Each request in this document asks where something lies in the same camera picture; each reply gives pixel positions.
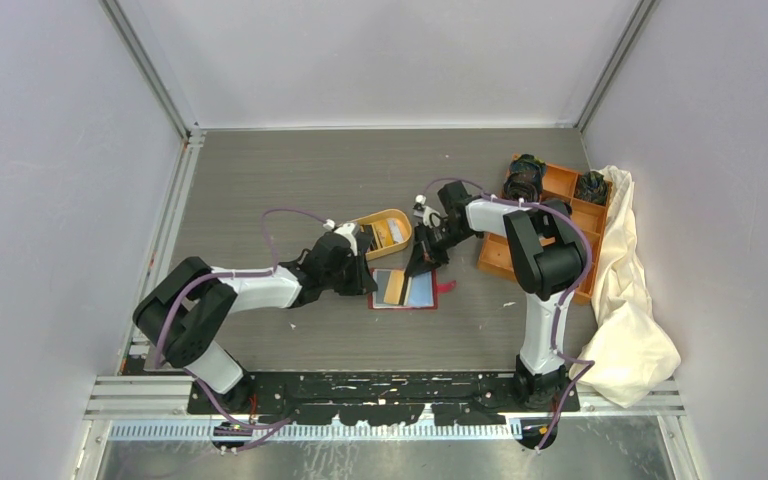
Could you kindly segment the red card holder wallet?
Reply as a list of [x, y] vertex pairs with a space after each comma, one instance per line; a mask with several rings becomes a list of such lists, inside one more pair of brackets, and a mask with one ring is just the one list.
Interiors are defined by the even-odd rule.
[[405, 277], [403, 302], [400, 306], [374, 304], [373, 292], [368, 297], [368, 308], [371, 310], [436, 310], [439, 306], [439, 297], [453, 291], [456, 287], [456, 281], [439, 283], [435, 271], [413, 278]]

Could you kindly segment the black credit card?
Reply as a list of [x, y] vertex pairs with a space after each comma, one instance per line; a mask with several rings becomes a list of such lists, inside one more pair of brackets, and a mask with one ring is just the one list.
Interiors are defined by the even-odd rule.
[[389, 284], [391, 271], [389, 269], [375, 269], [373, 279], [376, 282], [377, 290], [373, 294], [374, 304], [384, 304], [386, 292]]

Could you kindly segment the gold credit card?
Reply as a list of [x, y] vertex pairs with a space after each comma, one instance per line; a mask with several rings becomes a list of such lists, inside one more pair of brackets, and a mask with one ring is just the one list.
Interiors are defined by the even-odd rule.
[[403, 302], [405, 274], [403, 270], [390, 270], [384, 291], [383, 302], [387, 305], [400, 306]]

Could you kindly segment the orange oval card tray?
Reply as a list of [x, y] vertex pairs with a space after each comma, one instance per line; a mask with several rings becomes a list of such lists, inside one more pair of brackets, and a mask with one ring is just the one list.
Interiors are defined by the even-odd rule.
[[[397, 219], [401, 223], [404, 234], [404, 242], [394, 243], [390, 237], [387, 226], [389, 218]], [[364, 233], [373, 237], [371, 246], [367, 249], [366, 258], [375, 260], [406, 249], [412, 241], [413, 228], [408, 216], [399, 209], [385, 209], [354, 220]]]

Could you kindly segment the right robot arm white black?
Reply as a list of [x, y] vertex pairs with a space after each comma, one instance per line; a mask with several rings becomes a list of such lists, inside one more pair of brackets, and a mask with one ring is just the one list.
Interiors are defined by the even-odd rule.
[[494, 194], [471, 195], [461, 180], [438, 192], [442, 208], [414, 200], [413, 249], [405, 267], [408, 278], [448, 264], [448, 252], [459, 243], [485, 234], [506, 239], [512, 269], [526, 294], [523, 344], [516, 356], [512, 396], [527, 410], [542, 409], [570, 384], [561, 352], [571, 297], [583, 282], [592, 249], [561, 200], [543, 203], [506, 200]]

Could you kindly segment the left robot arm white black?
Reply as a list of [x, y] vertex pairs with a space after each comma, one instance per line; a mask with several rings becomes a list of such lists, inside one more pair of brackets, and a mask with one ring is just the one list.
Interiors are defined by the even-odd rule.
[[218, 343], [225, 319], [250, 310], [300, 308], [325, 291], [340, 296], [376, 291], [366, 259], [372, 243], [371, 234], [346, 224], [271, 269], [230, 270], [188, 257], [141, 300], [132, 321], [164, 361], [193, 374], [217, 405], [237, 413], [249, 406], [254, 381]]

